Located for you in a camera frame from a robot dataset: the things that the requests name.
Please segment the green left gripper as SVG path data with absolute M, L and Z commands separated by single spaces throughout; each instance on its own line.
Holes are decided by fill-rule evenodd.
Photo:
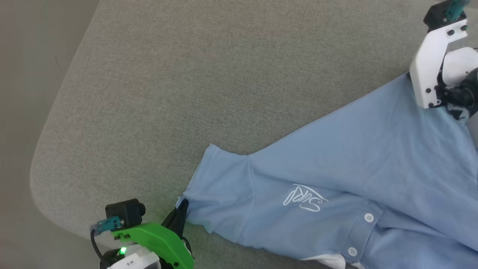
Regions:
M 132 241 L 154 252 L 158 257 L 171 264 L 175 269 L 192 269 L 195 263 L 183 237 L 186 224 L 188 200 L 181 200 L 160 224 L 144 223 L 133 228 L 112 231 L 122 242 Z

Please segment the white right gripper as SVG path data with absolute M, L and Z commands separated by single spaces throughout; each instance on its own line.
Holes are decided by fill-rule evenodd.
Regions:
M 410 66 L 410 77 L 418 106 L 430 108 L 439 105 L 435 86 L 438 74 L 447 53 L 449 43 L 467 37 L 462 24 L 451 24 L 430 31 L 420 44 Z M 469 110 L 459 106 L 448 106 L 449 114 L 457 121 L 468 121 Z

